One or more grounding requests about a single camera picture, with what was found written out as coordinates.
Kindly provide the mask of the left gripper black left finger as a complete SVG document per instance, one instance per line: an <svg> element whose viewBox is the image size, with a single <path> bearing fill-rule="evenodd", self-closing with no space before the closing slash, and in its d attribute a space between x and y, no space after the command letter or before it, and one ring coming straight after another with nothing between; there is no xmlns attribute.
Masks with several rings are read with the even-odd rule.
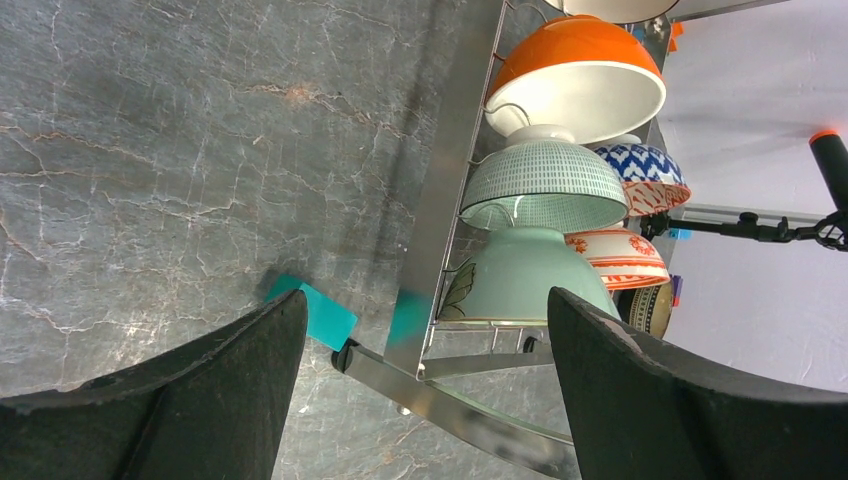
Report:
<svg viewBox="0 0 848 480"><path fill-rule="evenodd" d="M305 345L293 290L67 392L1 402L5 479L268 479Z"/></svg>

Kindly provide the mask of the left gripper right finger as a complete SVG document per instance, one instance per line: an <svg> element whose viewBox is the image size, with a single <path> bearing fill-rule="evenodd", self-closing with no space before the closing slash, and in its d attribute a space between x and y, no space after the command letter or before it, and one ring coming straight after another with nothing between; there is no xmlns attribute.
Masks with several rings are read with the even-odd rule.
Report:
<svg viewBox="0 0 848 480"><path fill-rule="evenodd" d="M843 479L847 396L711 361L554 287L548 329L585 479Z"/></svg>

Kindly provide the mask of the dark bowl with lattice band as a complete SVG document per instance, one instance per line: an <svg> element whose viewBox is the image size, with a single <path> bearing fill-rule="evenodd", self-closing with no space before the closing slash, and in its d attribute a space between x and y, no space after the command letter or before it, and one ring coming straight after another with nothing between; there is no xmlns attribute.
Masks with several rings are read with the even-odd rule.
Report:
<svg viewBox="0 0 848 480"><path fill-rule="evenodd" d="M617 308L622 321L636 330L662 339L673 308L673 284L621 290Z"/></svg>

